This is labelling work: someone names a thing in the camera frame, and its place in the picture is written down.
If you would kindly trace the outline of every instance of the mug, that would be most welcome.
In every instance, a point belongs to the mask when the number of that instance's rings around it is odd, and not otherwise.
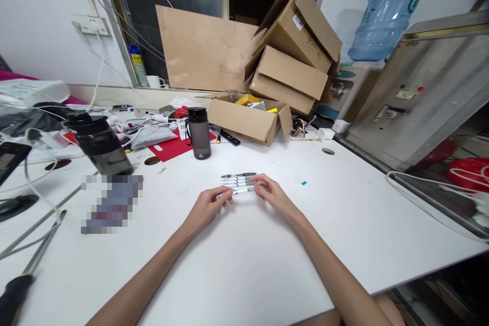
[[[165,85],[165,81],[157,75],[147,75],[146,79],[148,80],[148,84],[150,88],[155,88],[155,89],[161,88],[161,84],[159,83],[160,80],[163,82],[163,85]]]

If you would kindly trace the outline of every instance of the hand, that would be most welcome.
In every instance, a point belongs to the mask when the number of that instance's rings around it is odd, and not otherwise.
[[[190,230],[193,235],[199,233],[209,224],[221,205],[226,206],[227,200],[231,205],[233,204],[233,192],[232,188],[224,186],[202,191],[182,227]]]
[[[292,201],[287,197],[280,185],[265,174],[259,174],[250,178],[250,182],[255,181],[255,193],[262,199],[268,201],[270,205],[291,220],[301,213]]]

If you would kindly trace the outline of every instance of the wall socket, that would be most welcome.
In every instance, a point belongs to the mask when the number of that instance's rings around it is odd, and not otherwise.
[[[108,32],[107,24],[104,18],[94,17],[90,15],[70,14],[71,24],[81,33],[85,35],[96,36],[95,31],[98,27],[99,35],[103,37],[111,37]]]

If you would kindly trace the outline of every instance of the desk hole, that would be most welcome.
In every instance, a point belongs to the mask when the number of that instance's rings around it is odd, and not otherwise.
[[[328,155],[335,155],[335,152],[331,149],[328,149],[328,148],[322,148],[321,149],[323,153],[326,153]]]
[[[55,164],[51,163],[51,164],[47,165],[46,167],[44,167],[44,169],[47,171],[50,171],[51,169],[53,169],[53,171],[54,171],[56,169],[66,167],[70,163],[71,163],[71,159],[61,159],[61,160],[58,160],[58,162],[56,163],[56,167],[53,168],[52,166],[54,166]]]
[[[161,160],[159,160],[158,157],[150,157],[144,161],[144,164],[147,166],[152,166],[159,162],[161,162]]]

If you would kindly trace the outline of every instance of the screwdriver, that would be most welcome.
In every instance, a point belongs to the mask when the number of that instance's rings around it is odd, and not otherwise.
[[[60,215],[61,220],[63,220],[65,214],[66,210],[63,210]],[[37,268],[42,255],[44,255],[52,237],[58,230],[56,223],[54,223],[51,230],[52,232],[43,239],[41,245],[37,248],[34,256],[29,261],[22,274],[6,285],[5,292],[0,297],[0,326],[11,326],[16,324],[22,303],[34,280],[32,273]]]

